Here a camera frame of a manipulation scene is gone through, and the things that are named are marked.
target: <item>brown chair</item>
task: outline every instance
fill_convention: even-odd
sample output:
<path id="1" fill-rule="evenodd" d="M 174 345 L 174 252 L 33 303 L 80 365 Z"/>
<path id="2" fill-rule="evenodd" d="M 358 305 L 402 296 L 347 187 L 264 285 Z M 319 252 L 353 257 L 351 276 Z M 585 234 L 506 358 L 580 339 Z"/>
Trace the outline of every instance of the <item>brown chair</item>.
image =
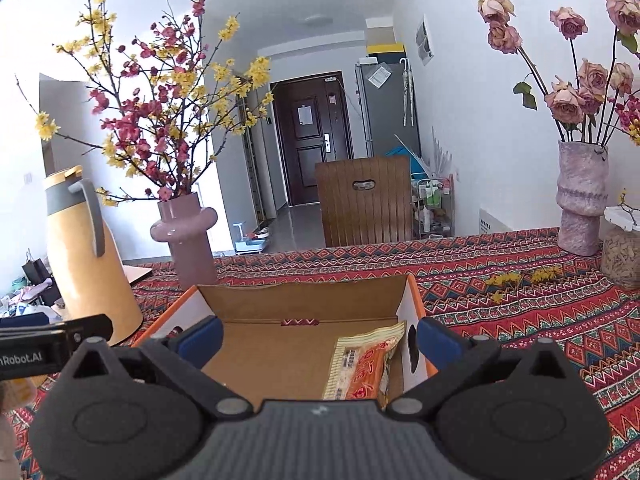
<path id="1" fill-rule="evenodd" d="M 316 180 L 327 247 L 412 239 L 407 156 L 319 162 Z"/>

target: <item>wall picture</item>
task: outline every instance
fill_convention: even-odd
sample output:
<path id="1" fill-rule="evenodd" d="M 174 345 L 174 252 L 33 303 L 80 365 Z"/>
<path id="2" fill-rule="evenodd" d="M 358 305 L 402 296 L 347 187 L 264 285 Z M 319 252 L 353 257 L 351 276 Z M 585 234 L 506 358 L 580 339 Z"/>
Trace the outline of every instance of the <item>wall picture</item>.
<path id="1" fill-rule="evenodd" d="M 418 56 L 420 57 L 422 64 L 426 65 L 433 57 L 433 51 L 429 44 L 426 16 L 422 17 L 422 21 L 418 26 L 418 31 L 415 33 L 415 44 L 418 46 Z"/>

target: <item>door frame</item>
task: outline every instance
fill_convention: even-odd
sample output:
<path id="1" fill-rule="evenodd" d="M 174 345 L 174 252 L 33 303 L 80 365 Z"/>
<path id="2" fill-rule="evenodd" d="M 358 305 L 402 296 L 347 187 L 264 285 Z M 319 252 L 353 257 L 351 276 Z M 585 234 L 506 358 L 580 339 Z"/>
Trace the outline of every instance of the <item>door frame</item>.
<path id="1" fill-rule="evenodd" d="M 276 88 L 276 86 L 281 84 L 299 83 L 301 81 L 309 81 L 309 80 L 321 79 L 321 78 L 325 79 L 327 77 L 335 77 L 338 79 L 338 82 L 340 83 L 340 92 L 342 92 L 342 99 L 341 99 L 342 114 L 345 119 L 344 126 L 346 130 L 345 136 L 346 136 L 346 143 L 347 143 L 347 155 L 349 159 L 352 159 L 353 158 L 353 141 L 351 140 L 351 123 L 349 122 L 349 111 L 347 110 L 347 95 L 344 90 L 344 79 L 342 78 L 341 70 L 338 70 L 337 72 L 324 72 L 320 74 L 312 74 L 312 75 L 307 75 L 303 77 L 296 77 L 293 79 L 283 79 L 282 81 L 275 81 L 269 84 L 269 91 L 273 92 L 274 88 Z M 275 126 L 276 137 L 278 139 L 278 155 L 280 156 L 280 167 L 282 168 L 282 176 L 284 178 L 284 188 L 285 188 L 285 192 L 287 193 L 287 204 L 290 205 L 291 192 L 289 189 L 289 173 L 287 171 L 287 161 L 284 157 L 284 141 L 282 138 L 282 133 L 280 131 L 281 129 L 280 118 L 278 117 L 278 111 L 275 106 L 275 101 L 272 103 L 272 110 L 273 110 L 273 125 Z"/>

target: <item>green leaf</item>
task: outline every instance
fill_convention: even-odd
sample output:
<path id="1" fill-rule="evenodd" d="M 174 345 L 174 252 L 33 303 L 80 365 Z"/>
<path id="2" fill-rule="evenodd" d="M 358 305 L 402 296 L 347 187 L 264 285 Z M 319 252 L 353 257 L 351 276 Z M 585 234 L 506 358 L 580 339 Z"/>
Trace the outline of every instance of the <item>green leaf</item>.
<path id="1" fill-rule="evenodd" d="M 531 85 L 525 83 L 524 81 L 521 81 L 516 86 L 513 87 L 513 93 L 524 94 L 524 95 L 531 94 Z"/>
<path id="2" fill-rule="evenodd" d="M 622 33 L 618 31 L 616 33 L 616 39 L 632 54 L 635 54 L 638 51 L 638 42 L 636 41 L 635 35 L 623 36 Z"/>
<path id="3" fill-rule="evenodd" d="M 531 108 L 532 110 L 538 109 L 536 98 L 533 97 L 532 94 L 522 94 L 522 106 L 524 106 L 525 108 Z"/>

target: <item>yellow thermos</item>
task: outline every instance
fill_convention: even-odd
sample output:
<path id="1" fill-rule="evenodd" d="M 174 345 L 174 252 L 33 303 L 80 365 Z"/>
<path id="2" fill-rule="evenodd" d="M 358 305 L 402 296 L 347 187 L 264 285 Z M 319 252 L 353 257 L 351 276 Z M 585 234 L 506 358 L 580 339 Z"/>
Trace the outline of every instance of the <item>yellow thermos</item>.
<path id="1" fill-rule="evenodd" d="M 76 166 L 48 176 L 45 193 L 49 263 L 70 316 L 106 314 L 113 323 L 109 344 L 123 341 L 140 327 L 142 313 L 94 184 Z"/>

